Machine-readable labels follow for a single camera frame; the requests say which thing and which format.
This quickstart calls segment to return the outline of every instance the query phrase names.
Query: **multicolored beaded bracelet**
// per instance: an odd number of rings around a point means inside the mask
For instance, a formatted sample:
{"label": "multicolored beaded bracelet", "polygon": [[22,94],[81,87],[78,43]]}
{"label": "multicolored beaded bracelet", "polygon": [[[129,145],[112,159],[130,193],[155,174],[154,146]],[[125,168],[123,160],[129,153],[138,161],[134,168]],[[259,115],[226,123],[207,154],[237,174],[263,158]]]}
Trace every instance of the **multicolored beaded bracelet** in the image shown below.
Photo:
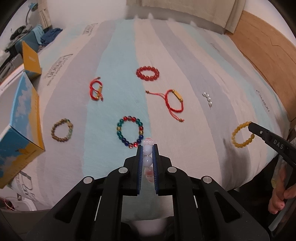
{"label": "multicolored beaded bracelet", "polygon": [[[57,137],[54,132],[55,132],[55,129],[60,126],[61,124],[64,124],[64,123],[67,123],[68,124],[68,127],[69,127],[69,131],[68,131],[68,134],[66,137],[64,138],[60,138],[60,137]],[[71,136],[72,136],[72,130],[73,130],[73,124],[70,122],[70,120],[68,119],[61,119],[60,121],[58,121],[57,123],[54,124],[54,126],[52,127],[52,138],[55,139],[56,141],[59,141],[59,142],[66,142],[68,141]]]}
{"label": "multicolored beaded bracelet", "polygon": [[235,147],[237,147],[237,148],[245,147],[246,145],[249,145],[249,144],[252,142],[252,140],[255,138],[255,135],[254,135],[254,134],[251,134],[251,137],[250,137],[248,140],[246,140],[245,142],[243,142],[243,143],[241,143],[241,144],[235,142],[235,135],[239,132],[240,129],[243,129],[243,128],[247,127],[250,123],[251,123],[251,121],[247,121],[247,122],[245,122],[245,123],[239,125],[239,126],[234,130],[234,132],[232,133],[231,140],[232,140],[232,144],[233,144]]}
{"label": "multicolored beaded bracelet", "polygon": [[[154,72],[154,75],[153,76],[143,75],[142,71],[144,71],[144,70],[150,70],[150,71]],[[154,67],[143,66],[143,67],[140,67],[137,69],[136,75],[142,80],[154,81],[154,80],[157,80],[157,78],[159,77],[159,71],[158,71],[158,69],[156,69]]]}
{"label": "multicolored beaded bracelet", "polygon": [[[125,121],[136,122],[138,124],[138,126],[139,126],[139,138],[134,143],[131,143],[131,142],[127,141],[126,138],[124,138],[122,133],[121,133],[121,127],[122,127],[122,124]],[[118,138],[122,141],[122,143],[125,144],[125,146],[128,146],[129,148],[137,147],[141,143],[142,139],[144,138],[144,136],[143,136],[143,133],[144,133],[143,123],[140,121],[140,119],[137,119],[136,117],[124,116],[117,123],[117,128],[116,129],[117,129]]]}

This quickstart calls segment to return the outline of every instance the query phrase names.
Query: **blue cloth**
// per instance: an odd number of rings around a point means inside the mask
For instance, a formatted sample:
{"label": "blue cloth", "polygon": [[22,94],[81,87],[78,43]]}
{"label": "blue cloth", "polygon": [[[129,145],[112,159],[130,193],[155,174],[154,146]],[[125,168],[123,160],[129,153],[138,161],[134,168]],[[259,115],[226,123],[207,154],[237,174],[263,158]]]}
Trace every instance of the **blue cloth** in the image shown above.
{"label": "blue cloth", "polygon": [[62,32],[63,30],[60,28],[54,28],[51,29],[49,31],[47,31],[42,37],[41,37],[41,43],[42,46],[47,46],[48,44],[50,44],[52,41],[54,41],[54,39],[56,38],[56,36]]}
{"label": "blue cloth", "polygon": [[41,37],[44,35],[44,32],[43,32],[43,29],[42,29],[41,24],[38,24],[36,27],[34,27],[32,29],[32,31],[34,32],[34,34],[36,36],[37,42],[39,44],[41,44]]}

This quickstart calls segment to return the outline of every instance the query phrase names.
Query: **silver screw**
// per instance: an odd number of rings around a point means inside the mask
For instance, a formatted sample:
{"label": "silver screw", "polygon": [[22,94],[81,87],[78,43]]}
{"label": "silver screw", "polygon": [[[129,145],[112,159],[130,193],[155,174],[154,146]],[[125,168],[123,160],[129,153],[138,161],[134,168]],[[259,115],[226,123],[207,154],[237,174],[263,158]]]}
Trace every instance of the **silver screw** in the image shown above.
{"label": "silver screw", "polygon": [[120,173],[126,173],[128,171],[128,169],[126,167],[121,167],[121,168],[118,169],[118,171]]}
{"label": "silver screw", "polygon": [[211,183],[211,182],[212,182],[212,179],[211,179],[210,177],[208,177],[208,176],[203,177],[202,180],[203,180],[205,183]]}
{"label": "silver screw", "polygon": [[86,177],[86,178],[83,179],[83,182],[84,182],[85,184],[89,184],[89,183],[92,182],[92,178],[91,178],[91,177]]}
{"label": "silver screw", "polygon": [[175,167],[168,168],[168,172],[170,172],[170,173],[175,173],[176,171],[177,171],[177,168],[175,168]]}

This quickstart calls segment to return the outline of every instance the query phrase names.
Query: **yellow beaded bracelet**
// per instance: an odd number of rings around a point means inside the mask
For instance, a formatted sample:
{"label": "yellow beaded bracelet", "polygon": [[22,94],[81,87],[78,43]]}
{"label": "yellow beaded bracelet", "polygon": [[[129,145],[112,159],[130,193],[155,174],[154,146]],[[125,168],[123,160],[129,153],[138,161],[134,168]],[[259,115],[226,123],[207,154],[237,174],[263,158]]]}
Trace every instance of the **yellow beaded bracelet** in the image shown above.
{"label": "yellow beaded bracelet", "polygon": [[250,144],[252,142],[252,140],[255,138],[255,135],[254,134],[251,134],[251,137],[246,140],[244,143],[240,144],[240,143],[236,143],[235,142],[235,135],[239,132],[240,129],[243,129],[244,127],[247,127],[249,124],[251,123],[251,121],[247,121],[241,125],[239,125],[235,130],[234,132],[232,133],[232,137],[231,137],[231,140],[232,140],[232,144],[237,147],[237,148],[242,148],[242,147],[245,147],[246,145]]}

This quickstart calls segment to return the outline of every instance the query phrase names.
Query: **bracelet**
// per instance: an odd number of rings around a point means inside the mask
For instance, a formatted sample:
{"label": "bracelet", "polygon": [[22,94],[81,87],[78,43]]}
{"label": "bracelet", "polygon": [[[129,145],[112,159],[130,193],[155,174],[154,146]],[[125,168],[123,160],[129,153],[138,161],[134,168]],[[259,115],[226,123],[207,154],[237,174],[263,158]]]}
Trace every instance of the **bracelet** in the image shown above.
{"label": "bracelet", "polygon": [[243,129],[244,127],[247,127],[249,124],[251,123],[251,121],[247,121],[241,125],[239,125],[235,130],[234,132],[232,133],[232,137],[231,137],[231,140],[232,140],[232,144],[237,147],[237,148],[242,148],[242,147],[245,147],[246,145],[250,144],[252,142],[252,140],[255,138],[255,135],[254,134],[251,134],[251,137],[246,140],[245,142],[243,143],[236,143],[235,142],[235,135],[239,132],[240,129]]}
{"label": "bracelet", "polygon": [[[172,92],[177,97],[177,99],[181,102],[181,109],[180,110],[176,110],[176,109],[173,109],[172,107],[170,107],[170,105],[168,103],[168,93],[170,93],[170,92]],[[174,117],[176,120],[178,120],[180,122],[183,122],[184,121],[184,119],[179,118],[178,116],[176,116],[173,113],[173,112],[175,112],[175,113],[181,113],[184,110],[182,96],[176,90],[170,89],[170,90],[168,90],[166,92],[166,94],[163,94],[163,93],[151,93],[149,91],[146,91],[146,93],[147,94],[151,94],[151,95],[159,95],[161,98],[163,98],[165,100],[165,105],[168,108],[168,111],[171,114],[171,116]]]}
{"label": "bracelet", "polygon": [[[101,81],[99,81],[101,77],[97,77],[95,79],[93,79],[90,84],[89,84],[89,95],[91,96],[91,98],[93,100],[99,100],[101,99],[101,101],[103,101],[103,95],[102,95],[102,88],[103,88],[103,84]],[[93,84],[94,83],[98,83],[100,86],[99,86],[99,89],[96,90],[94,87],[93,87]]]}
{"label": "bracelet", "polygon": [[[132,121],[138,124],[139,126],[139,138],[137,139],[137,141],[135,141],[134,143],[131,143],[129,141],[126,140],[126,138],[123,137],[122,133],[121,133],[121,127],[122,124],[125,121]],[[125,146],[128,146],[129,148],[133,148],[133,147],[137,147],[138,144],[141,143],[142,139],[144,138],[143,133],[144,133],[144,127],[143,127],[143,123],[140,121],[140,119],[137,119],[136,117],[131,117],[131,116],[124,116],[122,119],[119,120],[119,122],[117,123],[117,135],[118,138],[122,141],[122,143],[125,144]]]}
{"label": "bracelet", "polygon": [[[69,127],[69,131],[68,131],[68,134],[66,137],[64,138],[60,138],[60,137],[57,137],[54,132],[55,132],[55,129],[60,126],[61,124],[64,124],[64,123],[67,123],[68,127]],[[59,142],[65,142],[65,141],[68,141],[71,136],[72,136],[72,130],[73,130],[73,124],[70,122],[70,120],[68,119],[61,119],[60,121],[58,121],[57,123],[54,124],[54,126],[52,127],[52,138],[55,139],[56,141],[59,141]]]}
{"label": "bracelet", "polygon": [[[154,75],[153,76],[143,75],[141,72],[144,70],[150,70],[150,71],[154,72]],[[143,66],[143,67],[140,67],[137,69],[136,75],[142,80],[154,81],[154,80],[157,80],[157,78],[159,77],[159,71],[158,71],[158,69],[156,69],[154,67]]]}

